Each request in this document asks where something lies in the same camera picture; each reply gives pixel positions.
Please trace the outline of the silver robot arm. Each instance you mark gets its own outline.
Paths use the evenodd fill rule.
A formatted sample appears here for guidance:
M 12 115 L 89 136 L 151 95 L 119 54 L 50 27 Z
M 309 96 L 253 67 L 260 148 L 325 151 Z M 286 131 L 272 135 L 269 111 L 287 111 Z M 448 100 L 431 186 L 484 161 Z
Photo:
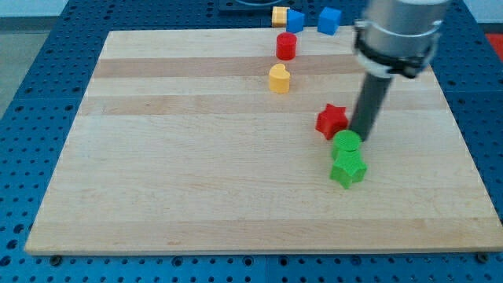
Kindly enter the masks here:
M 393 78 L 414 79 L 438 49 L 450 0 L 372 0 L 354 22 L 354 54 L 365 69 L 349 129 L 368 139 Z

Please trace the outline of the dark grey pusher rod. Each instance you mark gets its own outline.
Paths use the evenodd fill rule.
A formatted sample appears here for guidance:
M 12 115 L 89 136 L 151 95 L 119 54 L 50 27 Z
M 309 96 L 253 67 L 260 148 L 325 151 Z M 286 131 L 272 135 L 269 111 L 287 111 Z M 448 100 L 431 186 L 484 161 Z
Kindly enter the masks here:
M 382 78 L 369 72 L 365 74 L 348 127 L 363 141 L 366 141 L 370 135 L 391 82 L 391 77 Z

